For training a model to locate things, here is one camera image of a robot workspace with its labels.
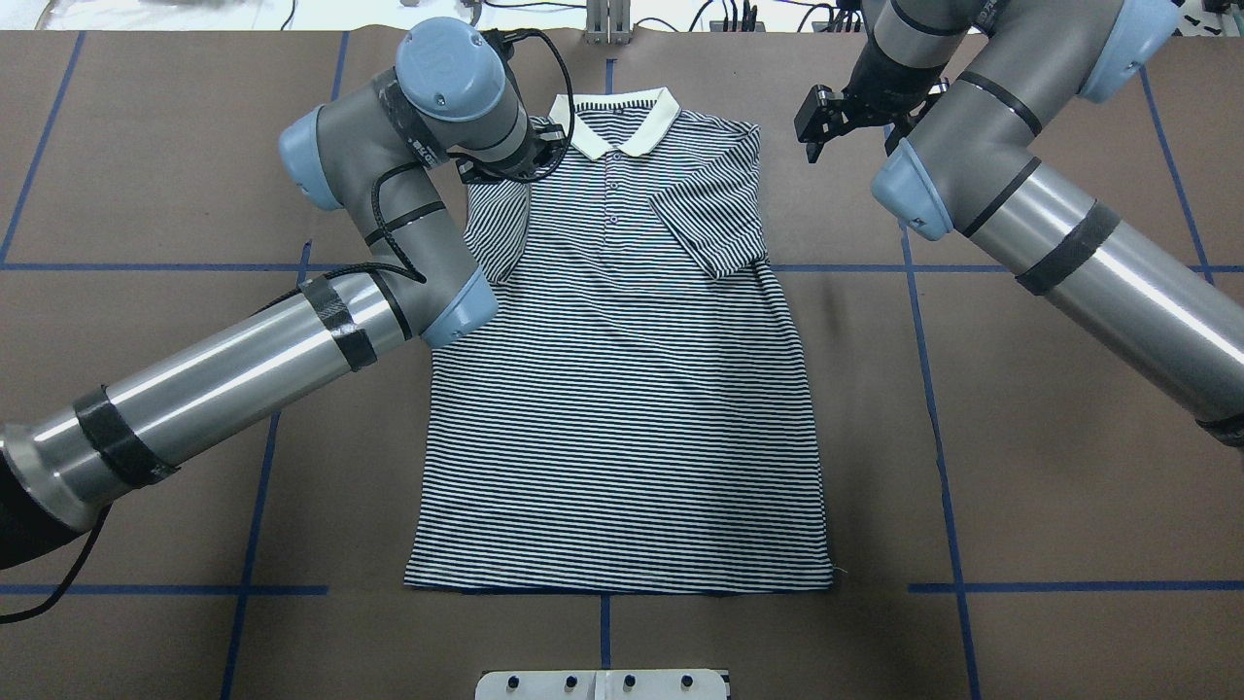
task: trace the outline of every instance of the blue joint cap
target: blue joint cap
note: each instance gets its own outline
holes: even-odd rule
[[[872,195],[898,220],[929,240],[938,240],[954,228],[950,211],[933,187],[933,178],[906,138],[872,178]]]
[[[1169,0],[1125,0],[1080,96],[1097,103],[1110,99],[1153,57],[1177,26],[1179,7]]]
[[[505,94],[501,57],[475,27],[453,17],[414,25],[393,67],[406,98],[447,122],[478,119]]]
[[[484,270],[476,267],[454,300],[419,337],[428,347],[437,349],[486,323],[495,315],[496,296],[484,279]]]
[[[294,122],[281,132],[281,138],[276,142],[277,150],[281,152],[281,162],[285,163],[285,172],[290,173],[290,179],[299,185],[302,194],[321,209],[340,209],[341,201],[333,195],[328,187],[328,178],[323,174],[323,163],[320,162],[320,140],[316,137],[316,124],[320,122],[320,104]]]

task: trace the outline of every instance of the white mounting plate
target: white mounting plate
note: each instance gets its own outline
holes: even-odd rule
[[[634,679],[627,686],[627,676]],[[683,676],[692,684],[683,685]],[[573,686],[567,679],[573,678]],[[510,688],[510,679],[518,686]],[[475,700],[729,700],[730,686],[709,669],[491,671],[475,686]]]

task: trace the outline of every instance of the shirt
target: shirt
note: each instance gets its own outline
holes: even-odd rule
[[[560,96],[550,118],[569,123]],[[799,332],[766,259],[759,127],[666,88],[576,96],[535,184],[468,189],[496,291],[433,352],[406,583],[759,593],[826,588]]]

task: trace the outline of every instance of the folded sleeve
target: folded sleeve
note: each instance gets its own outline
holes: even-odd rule
[[[466,188],[463,239],[489,281],[504,283],[522,256],[530,205],[530,184],[503,180]]]
[[[768,256],[758,213],[759,127],[651,205],[704,274],[722,279]]]

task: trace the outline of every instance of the white collar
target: white collar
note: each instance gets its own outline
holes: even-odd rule
[[[622,94],[576,94],[575,102],[591,104],[622,104],[626,102],[652,101],[652,111],[644,117],[639,128],[617,147],[627,155],[646,155],[661,143],[669,131],[671,124],[678,118],[678,101],[669,93],[668,87],[657,87],[642,92],[626,92]],[[570,104],[565,94],[559,94],[552,101],[549,109],[549,118],[561,124],[561,128],[570,128]],[[601,155],[613,150],[613,145],[592,131],[583,119],[575,117],[575,140],[572,145],[590,160],[596,160]]]

